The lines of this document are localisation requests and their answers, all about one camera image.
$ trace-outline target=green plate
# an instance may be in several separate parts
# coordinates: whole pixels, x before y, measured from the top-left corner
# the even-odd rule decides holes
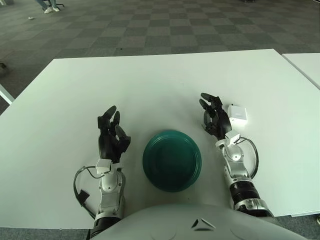
[[[151,138],[143,152],[142,164],[145,175],[155,187],[179,192],[197,180],[201,154],[188,135],[167,130]]]

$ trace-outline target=white tabletop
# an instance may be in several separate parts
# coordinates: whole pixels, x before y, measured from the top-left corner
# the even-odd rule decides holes
[[[126,215],[162,203],[229,206],[221,153],[201,127],[201,92],[246,107],[247,125],[233,129],[257,146],[254,184],[275,216],[320,210],[320,92],[275,50],[74,58],[53,60],[0,116],[0,226],[93,226],[72,184],[96,164],[97,116],[112,105],[132,137],[121,158]],[[198,180],[179,193],[153,187],[142,168],[149,139],[167,129],[189,135],[202,156]],[[96,210],[98,181],[86,172],[77,186]]]
[[[320,90],[320,53],[291,53],[282,56]]]

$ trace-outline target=person's legs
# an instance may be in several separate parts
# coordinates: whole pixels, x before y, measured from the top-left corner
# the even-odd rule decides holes
[[[35,0],[38,4],[40,4],[40,6],[44,9],[44,10],[46,10],[47,8],[48,8],[48,5],[44,2],[44,1],[42,1],[42,0]]]
[[[51,2],[51,5],[54,9],[57,9],[57,3],[56,3],[56,0],[50,0]]]

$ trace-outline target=gray carpet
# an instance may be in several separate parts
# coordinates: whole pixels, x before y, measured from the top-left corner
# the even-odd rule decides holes
[[[0,73],[15,98],[54,58],[183,54],[252,49],[320,52],[320,4],[311,0],[34,0],[0,7]],[[0,98],[0,114],[8,104]],[[314,216],[279,223],[320,240]],[[0,228],[0,239],[85,239],[86,230]]]

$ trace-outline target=robotic arm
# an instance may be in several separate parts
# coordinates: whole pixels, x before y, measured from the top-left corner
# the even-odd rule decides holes
[[[100,159],[95,168],[97,174],[101,175],[99,183],[101,201],[93,229],[90,231],[91,237],[98,235],[124,217],[126,179],[121,171],[120,157],[129,147],[131,137],[127,136],[119,126],[120,113],[116,110],[116,106],[112,106],[98,117]]]
[[[263,201],[244,165],[244,152],[237,142],[240,134],[232,130],[229,117],[222,109],[222,102],[217,96],[201,93],[199,102],[204,108],[204,130],[214,135],[218,141],[216,147],[221,149],[225,160],[224,176],[233,200],[233,208],[255,217],[273,217],[267,204]]]

